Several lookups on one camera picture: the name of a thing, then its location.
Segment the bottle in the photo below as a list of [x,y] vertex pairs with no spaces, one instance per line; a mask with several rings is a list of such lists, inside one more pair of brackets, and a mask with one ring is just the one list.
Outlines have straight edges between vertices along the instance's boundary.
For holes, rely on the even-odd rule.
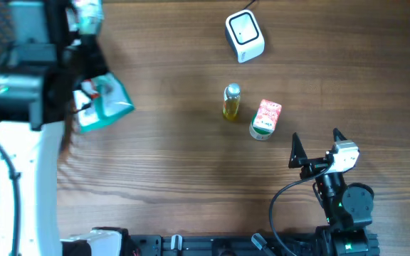
[[222,113],[227,120],[235,120],[240,105],[240,94],[240,86],[236,83],[231,83],[224,90]]

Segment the yellow liquid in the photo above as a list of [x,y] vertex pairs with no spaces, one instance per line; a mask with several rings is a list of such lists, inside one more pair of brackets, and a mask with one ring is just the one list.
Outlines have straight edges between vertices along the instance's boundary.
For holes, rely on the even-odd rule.
[[238,114],[238,106],[240,105],[240,97],[228,99],[224,102],[222,114],[227,120],[234,121]]

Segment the white cube device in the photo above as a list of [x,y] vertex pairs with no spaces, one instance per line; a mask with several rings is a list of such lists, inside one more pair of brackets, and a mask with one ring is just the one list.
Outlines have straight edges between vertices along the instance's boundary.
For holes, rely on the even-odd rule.
[[226,37],[239,63],[259,56],[265,48],[261,29],[252,11],[242,10],[226,20]]

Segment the cable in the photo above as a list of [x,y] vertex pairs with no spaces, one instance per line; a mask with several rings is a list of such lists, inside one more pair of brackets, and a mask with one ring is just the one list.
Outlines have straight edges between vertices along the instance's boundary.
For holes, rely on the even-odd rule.
[[318,174],[316,174],[316,175],[314,175],[314,176],[311,176],[311,177],[309,177],[309,178],[306,178],[306,179],[303,179],[303,180],[299,180],[299,181],[296,181],[296,182],[292,182],[291,184],[289,184],[289,185],[285,186],[284,188],[282,188],[281,190],[279,190],[279,191],[275,194],[275,196],[273,197],[273,199],[271,199],[270,208],[268,209],[268,219],[269,219],[269,221],[270,221],[271,230],[273,231],[273,234],[275,235],[275,238],[276,238],[276,240],[279,242],[279,244],[284,248],[284,250],[285,250],[286,252],[288,252],[288,253],[291,254],[292,256],[297,256],[297,255],[296,255],[295,253],[293,253],[291,250],[289,250],[289,248],[284,244],[284,242],[281,240],[281,238],[279,237],[278,233],[276,232],[275,225],[273,224],[273,206],[275,205],[275,201],[276,201],[276,199],[278,199],[279,195],[280,195],[282,192],[288,190],[289,188],[292,188],[293,186],[296,186],[296,185],[298,185],[298,184],[302,184],[303,182],[313,180],[313,179],[315,179],[315,178],[317,178],[317,177],[323,175],[324,173],[326,173],[329,169],[330,169],[330,167],[327,167],[326,169],[323,169],[320,173],[318,173]]
[[14,164],[12,163],[9,155],[4,151],[0,145],[1,156],[6,162],[9,168],[9,178],[12,180],[12,190],[14,193],[14,234],[12,236],[12,251],[11,256],[19,256],[19,243],[20,243],[20,189],[19,178],[20,174],[16,173]]
[[243,8],[243,10],[247,9],[249,6],[251,6],[251,4],[254,4],[254,2],[257,0],[252,0],[248,5],[245,6],[245,8]]

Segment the wooden tabletop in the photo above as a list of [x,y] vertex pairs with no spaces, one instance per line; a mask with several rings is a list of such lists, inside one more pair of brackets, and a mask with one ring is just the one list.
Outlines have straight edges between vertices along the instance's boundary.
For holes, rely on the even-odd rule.
[[[259,1],[265,52],[238,64],[226,17],[247,1],[106,4],[101,46],[137,110],[100,131],[73,134],[58,162],[62,236],[95,226],[131,234],[269,231],[268,204],[299,179],[288,169],[298,132],[323,156],[338,127],[360,148],[347,183],[376,193],[369,230],[383,255],[410,255],[410,1]],[[224,88],[242,88],[237,122]],[[283,106],[272,138],[253,139],[262,99]],[[275,205],[275,225],[326,225],[311,183]]]

